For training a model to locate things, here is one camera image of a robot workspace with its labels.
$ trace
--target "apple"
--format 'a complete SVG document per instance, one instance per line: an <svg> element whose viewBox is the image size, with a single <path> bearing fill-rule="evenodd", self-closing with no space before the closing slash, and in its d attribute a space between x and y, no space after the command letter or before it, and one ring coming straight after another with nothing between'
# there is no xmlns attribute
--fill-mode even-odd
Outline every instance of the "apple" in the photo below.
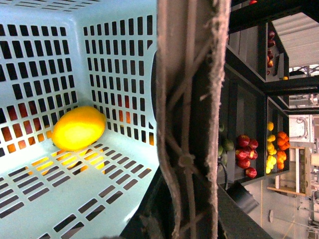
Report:
<svg viewBox="0 0 319 239"><path fill-rule="evenodd" d="M273 31L268 32L268 39L273 39L275 37L275 33Z"/></svg>
<svg viewBox="0 0 319 239"><path fill-rule="evenodd" d="M240 147L246 147L249 144L249 141L250 141L250 138L245 134L242 134L237 137L237 144Z"/></svg>
<svg viewBox="0 0 319 239"><path fill-rule="evenodd" d="M248 158L245 158L245 159L243 159L243 160L238 160L238 161L237 161L237 165L238 165L238 167L240 167L240 168L246 169L246 168L249 168L249 166L250 166L250 161L249 161Z"/></svg>
<svg viewBox="0 0 319 239"><path fill-rule="evenodd" d="M250 139L248 146L251 147L252 149L256 149L256 148L258 147L258 142L257 142L257 140L255 140L255 139Z"/></svg>
<svg viewBox="0 0 319 239"><path fill-rule="evenodd" d="M252 159L254 157L254 150L251 147L246 146L242 149L247 154L247 158Z"/></svg>
<svg viewBox="0 0 319 239"><path fill-rule="evenodd" d="M269 60L272 60L272 59L274 58L274 54L273 54L273 53L270 53L270 54L268 55L268 57L269 57Z"/></svg>
<svg viewBox="0 0 319 239"><path fill-rule="evenodd" d="M254 150L254 155L253 157L251 158L251 160L255 160L256 158L258 158L258 153L256 150Z"/></svg>
<svg viewBox="0 0 319 239"><path fill-rule="evenodd" d="M275 41L274 40L268 40L268 48L270 48L270 47L273 47L273 46L276 46L276 43L275 43Z"/></svg>
<svg viewBox="0 0 319 239"><path fill-rule="evenodd" d="M239 148L235 151L235 156L238 160L243 160L248 157L248 154L244 149Z"/></svg>
<svg viewBox="0 0 319 239"><path fill-rule="evenodd" d="M267 67L268 68L272 68L274 66L274 62L273 60L270 60L268 63L267 63Z"/></svg>
<svg viewBox="0 0 319 239"><path fill-rule="evenodd" d="M255 178L257 176L257 171L255 168L252 168L252 167L248 167L246 170L245 170L245 174L246 176L250 177L250 178Z"/></svg>

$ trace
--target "floor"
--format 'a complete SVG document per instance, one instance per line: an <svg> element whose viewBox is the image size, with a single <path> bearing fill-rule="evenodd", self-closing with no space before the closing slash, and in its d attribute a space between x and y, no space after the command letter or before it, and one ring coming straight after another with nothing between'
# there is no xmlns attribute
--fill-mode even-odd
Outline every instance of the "floor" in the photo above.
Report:
<svg viewBox="0 0 319 239"><path fill-rule="evenodd" d="M285 196L268 190L268 180L245 186L259 203L259 206L250 212L249 216L274 239L307 239L308 228L292 222L308 225L310 211L306 209L310 208L309 200L303 197ZM269 210L274 212L272 223L268 220Z"/></svg>

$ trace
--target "light blue plastic basket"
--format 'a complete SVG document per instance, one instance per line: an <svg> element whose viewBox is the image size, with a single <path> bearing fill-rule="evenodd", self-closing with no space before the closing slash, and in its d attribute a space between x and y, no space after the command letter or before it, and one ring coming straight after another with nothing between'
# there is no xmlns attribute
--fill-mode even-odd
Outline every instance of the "light blue plastic basket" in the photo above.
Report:
<svg viewBox="0 0 319 239"><path fill-rule="evenodd" d="M156 4L0 0L1 239L115 236L137 210L159 166ZM59 152L50 132L82 105L103 112L107 129L85 150Z"/></svg>

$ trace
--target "basket floor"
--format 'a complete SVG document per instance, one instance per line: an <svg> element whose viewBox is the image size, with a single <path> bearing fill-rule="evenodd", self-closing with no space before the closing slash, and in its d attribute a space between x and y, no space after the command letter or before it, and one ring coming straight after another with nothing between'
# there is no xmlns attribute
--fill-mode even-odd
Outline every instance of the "basket floor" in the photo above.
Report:
<svg viewBox="0 0 319 239"><path fill-rule="evenodd" d="M117 139L108 131L78 152L61 152L47 140L10 155L15 165L0 164L0 238L119 235L158 161L156 147Z"/></svg>

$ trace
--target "lemon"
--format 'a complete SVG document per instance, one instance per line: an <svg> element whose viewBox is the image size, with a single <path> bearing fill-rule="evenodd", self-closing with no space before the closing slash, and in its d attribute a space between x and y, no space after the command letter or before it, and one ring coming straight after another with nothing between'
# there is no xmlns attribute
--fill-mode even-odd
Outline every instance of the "lemon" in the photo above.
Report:
<svg viewBox="0 0 319 239"><path fill-rule="evenodd" d="M267 129L268 129L269 131L273 131L273 129L274 129L274 123L272 123L271 121L269 121L269 122L267 123Z"/></svg>
<svg viewBox="0 0 319 239"><path fill-rule="evenodd" d="M271 161L267 160L266 167L267 167L267 168L270 168L271 165L273 165L273 164L271 163Z"/></svg>
<svg viewBox="0 0 319 239"><path fill-rule="evenodd" d="M275 165L277 163L277 160L274 156L271 156L271 164Z"/></svg>
<svg viewBox="0 0 319 239"><path fill-rule="evenodd" d="M275 155L277 153L277 150L273 149L271 151L268 152L269 155Z"/></svg>
<svg viewBox="0 0 319 239"><path fill-rule="evenodd" d="M274 147L273 143L267 142L267 150L268 150L268 151L271 151L271 150L274 149L274 148L275 148L275 147Z"/></svg>
<svg viewBox="0 0 319 239"><path fill-rule="evenodd" d="M52 141L60 149L77 151L98 140L105 130L106 117L90 106L67 112L56 123Z"/></svg>
<svg viewBox="0 0 319 239"><path fill-rule="evenodd" d="M267 137L268 142L273 142L275 140L276 140L276 136L274 136L273 134Z"/></svg>

